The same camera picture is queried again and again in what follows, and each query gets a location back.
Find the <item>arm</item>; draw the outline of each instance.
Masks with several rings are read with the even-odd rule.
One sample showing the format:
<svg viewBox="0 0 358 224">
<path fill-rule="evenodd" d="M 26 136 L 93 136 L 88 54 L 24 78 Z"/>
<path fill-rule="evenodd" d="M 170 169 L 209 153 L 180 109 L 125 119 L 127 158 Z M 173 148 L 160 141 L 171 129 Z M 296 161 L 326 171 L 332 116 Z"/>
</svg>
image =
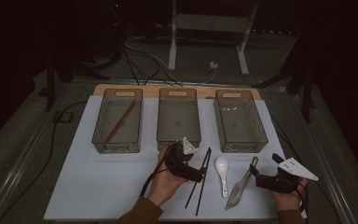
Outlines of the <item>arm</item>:
<svg viewBox="0 0 358 224">
<path fill-rule="evenodd" d="M 158 162 L 163 160 L 168 147 L 158 154 Z M 116 224 L 143 223 L 152 224 L 158 221 L 162 214 L 160 207 L 167 202 L 176 190 L 185 183 L 182 177 L 175 176 L 167 169 L 165 162 L 158 168 L 158 173 L 153 177 L 149 195 L 139 197 L 133 208 L 120 217 Z"/>
<path fill-rule="evenodd" d="M 303 192 L 303 187 L 308 183 L 306 178 L 300 179 L 298 185 L 298 191 Z M 278 210 L 278 219 L 280 224 L 303 224 L 304 219 L 301 216 L 299 210 L 301 199 L 297 192 L 293 191 L 289 194 L 278 193 L 275 191 L 271 192 L 272 198 L 274 198 Z"/>
</svg>

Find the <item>floor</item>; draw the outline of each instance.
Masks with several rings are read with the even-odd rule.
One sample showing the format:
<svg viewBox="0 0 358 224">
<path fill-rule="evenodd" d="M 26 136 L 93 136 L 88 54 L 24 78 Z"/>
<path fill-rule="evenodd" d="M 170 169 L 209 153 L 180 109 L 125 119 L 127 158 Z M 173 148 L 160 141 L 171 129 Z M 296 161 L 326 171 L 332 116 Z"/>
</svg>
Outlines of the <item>floor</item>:
<svg viewBox="0 0 358 224">
<path fill-rule="evenodd" d="M 240 74 L 235 43 L 231 39 L 183 39 L 179 41 L 176 70 L 159 70 L 148 80 L 147 77 L 153 76 L 158 69 L 155 60 L 148 55 L 158 57 L 160 69 L 164 69 L 161 61 L 168 61 L 169 38 L 150 41 L 134 36 L 127 40 L 126 51 L 137 65 L 137 68 L 132 67 L 135 75 L 123 55 L 118 63 L 102 71 L 103 76 L 110 77 L 103 83 L 135 84 L 138 81 L 142 84 L 147 81 L 149 85 L 177 85 L 172 81 L 175 79 L 182 85 L 249 87 L 278 75 L 295 43 L 296 38 L 290 35 L 251 35 L 245 51 L 250 75 L 244 77 Z M 210 68 L 210 62 L 217 63 L 218 67 Z M 81 119 L 83 102 L 93 94 L 96 85 L 102 83 L 74 72 L 76 77 L 71 83 L 56 79 L 57 100 L 49 112 L 46 111 L 47 98 L 38 94 L 46 87 L 46 72 L 35 77 L 35 91 L 0 131 L 0 223 L 52 222 L 44 220 L 43 216 Z M 285 92 L 289 80 L 290 77 L 280 80 L 259 92 L 276 131 L 282 136 L 280 141 L 286 158 L 298 155 L 320 177 L 318 182 L 309 184 L 309 223 L 358 223 L 358 162 L 318 87 L 312 88 L 314 106 L 310 110 L 311 123 L 307 123 L 300 113 L 302 94 Z M 73 113 L 72 120 L 55 125 L 57 112 L 67 106 L 71 106 L 68 111 Z M 97 223 L 97 220 L 82 223 Z M 277 221 L 238 220 L 236 223 Z"/>
</svg>

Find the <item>white table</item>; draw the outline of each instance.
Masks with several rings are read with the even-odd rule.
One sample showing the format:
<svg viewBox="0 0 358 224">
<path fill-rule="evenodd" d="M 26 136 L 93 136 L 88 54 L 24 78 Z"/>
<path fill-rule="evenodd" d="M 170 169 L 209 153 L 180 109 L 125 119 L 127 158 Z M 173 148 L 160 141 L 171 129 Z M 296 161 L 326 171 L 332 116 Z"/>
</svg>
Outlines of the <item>white table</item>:
<svg viewBox="0 0 358 224">
<path fill-rule="evenodd" d="M 73 144 L 62 167 L 51 196 L 45 219 L 104 220 L 117 219 L 130 210 L 137 200 L 147 177 L 153 172 L 158 157 L 158 98 L 144 98 L 141 124 L 141 152 L 136 154 L 99 154 L 91 143 L 102 96 L 91 96 L 77 128 Z M 160 220 L 251 220 L 276 218 L 275 204 L 266 189 L 255 186 L 252 177 L 239 205 L 225 210 L 221 182 L 214 168 L 215 160 L 224 156 L 228 161 L 227 188 L 231 192 L 249 168 L 253 156 L 259 158 L 257 169 L 264 175 L 275 175 L 277 164 L 272 153 L 284 158 L 277 134 L 264 101 L 256 101 L 265 127 L 268 144 L 260 153 L 222 153 L 219 146 L 213 100 L 199 99 L 202 140 L 189 165 L 200 168 L 208 147 L 212 148 L 199 214 L 195 216 L 201 184 L 198 184 L 189 206 L 186 200 L 194 182 L 187 182 L 162 205 Z"/>
</svg>

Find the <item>stick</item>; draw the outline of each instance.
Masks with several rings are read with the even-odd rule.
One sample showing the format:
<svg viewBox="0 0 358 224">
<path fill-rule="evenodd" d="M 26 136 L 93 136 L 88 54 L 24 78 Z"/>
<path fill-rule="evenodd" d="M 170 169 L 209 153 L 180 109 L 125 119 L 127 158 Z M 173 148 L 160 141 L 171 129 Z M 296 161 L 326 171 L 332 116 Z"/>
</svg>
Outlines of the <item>stick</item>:
<svg viewBox="0 0 358 224">
<path fill-rule="evenodd" d="M 130 114 L 130 112 L 133 110 L 134 107 L 135 107 L 135 100 L 132 101 L 130 106 L 127 108 L 126 112 L 124 112 L 123 116 L 121 116 L 120 120 L 117 122 L 117 124 L 113 128 L 112 132 L 106 137 L 106 139 L 104 140 L 105 144 L 110 142 L 110 140 L 113 138 L 113 136 L 117 132 L 118 128 L 121 126 L 121 124 L 123 124 L 124 120 L 127 118 L 127 116 Z"/>
</svg>

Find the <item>sleeve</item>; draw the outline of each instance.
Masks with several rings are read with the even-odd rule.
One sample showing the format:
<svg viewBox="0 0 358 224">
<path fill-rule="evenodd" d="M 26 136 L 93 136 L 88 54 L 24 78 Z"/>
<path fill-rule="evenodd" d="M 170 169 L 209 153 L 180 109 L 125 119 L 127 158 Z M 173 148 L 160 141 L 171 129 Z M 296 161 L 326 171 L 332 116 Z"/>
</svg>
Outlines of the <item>sleeve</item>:
<svg viewBox="0 0 358 224">
<path fill-rule="evenodd" d="M 305 220 L 299 210 L 278 211 L 278 220 L 280 224 L 304 224 Z"/>
<path fill-rule="evenodd" d="M 115 224 L 155 224 L 161 216 L 162 210 L 147 200 L 144 197 L 139 197 L 133 208 L 122 217 L 120 217 Z"/>
</svg>

